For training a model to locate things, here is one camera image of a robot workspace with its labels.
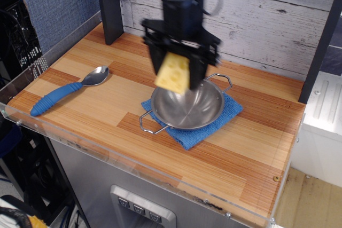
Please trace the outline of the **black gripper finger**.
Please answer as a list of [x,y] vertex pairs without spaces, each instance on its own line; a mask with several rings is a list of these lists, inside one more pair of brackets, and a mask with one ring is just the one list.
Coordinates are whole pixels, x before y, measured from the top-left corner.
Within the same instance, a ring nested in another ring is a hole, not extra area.
[[149,47],[149,52],[150,52],[150,57],[152,60],[154,72],[157,75],[164,61],[165,55],[168,51],[168,45],[149,43],[148,47]]
[[208,62],[199,55],[191,55],[189,62],[190,89],[194,90],[205,78]]

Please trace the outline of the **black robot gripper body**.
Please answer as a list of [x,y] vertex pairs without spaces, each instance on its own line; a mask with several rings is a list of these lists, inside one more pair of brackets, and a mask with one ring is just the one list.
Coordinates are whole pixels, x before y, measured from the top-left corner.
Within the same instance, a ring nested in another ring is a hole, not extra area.
[[144,43],[167,44],[168,51],[185,56],[199,55],[208,65],[217,65],[221,40],[203,27],[203,1],[165,1],[164,18],[144,19]]

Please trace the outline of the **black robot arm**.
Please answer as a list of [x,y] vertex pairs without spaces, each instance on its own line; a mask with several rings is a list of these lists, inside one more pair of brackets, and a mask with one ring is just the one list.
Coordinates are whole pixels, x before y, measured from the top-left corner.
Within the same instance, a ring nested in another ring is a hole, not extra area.
[[149,47],[154,71],[158,73],[166,54],[189,60],[190,89],[205,78],[208,65],[217,65],[220,39],[203,27],[204,0],[161,0],[163,19],[144,19],[144,43]]

